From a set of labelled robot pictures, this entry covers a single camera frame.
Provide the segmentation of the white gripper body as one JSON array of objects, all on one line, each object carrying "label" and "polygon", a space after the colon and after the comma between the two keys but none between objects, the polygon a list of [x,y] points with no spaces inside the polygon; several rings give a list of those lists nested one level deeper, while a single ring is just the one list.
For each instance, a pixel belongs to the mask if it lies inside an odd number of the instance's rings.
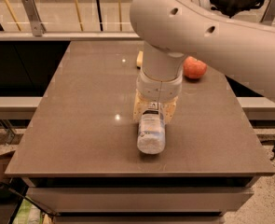
[{"label": "white gripper body", "polygon": [[156,81],[140,71],[136,87],[137,91],[148,101],[166,103],[177,97],[182,89],[182,73],[171,81]]}]

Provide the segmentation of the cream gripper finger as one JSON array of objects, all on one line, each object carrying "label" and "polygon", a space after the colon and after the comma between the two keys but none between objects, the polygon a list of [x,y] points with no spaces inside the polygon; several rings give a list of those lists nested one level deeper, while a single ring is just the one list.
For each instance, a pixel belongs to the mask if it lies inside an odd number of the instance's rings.
[{"label": "cream gripper finger", "polygon": [[133,120],[138,122],[148,107],[149,101],[143,97],[143,95],[136,91],[135,98],[134,98],[134,108],[133,108]]},{"label": "cream gripper finger", "polygon": [[162,123],[168,124],[171,122],[174,115],[175,109],[177,107],[178,98],[175,97],[167,102],[162,102],[158,104],[159,107],[159,117]]}]

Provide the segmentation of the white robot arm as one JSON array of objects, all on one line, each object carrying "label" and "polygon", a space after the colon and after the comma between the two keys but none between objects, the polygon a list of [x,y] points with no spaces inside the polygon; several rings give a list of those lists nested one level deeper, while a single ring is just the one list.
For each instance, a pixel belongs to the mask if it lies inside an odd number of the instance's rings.
[{"label": "white robot arm", "polygon": [[144,41],[137,91],[146,100],[176,98],[192,56],[275,102],[275,27],[213,14],[209,0],[133,0],[130,20]]}]

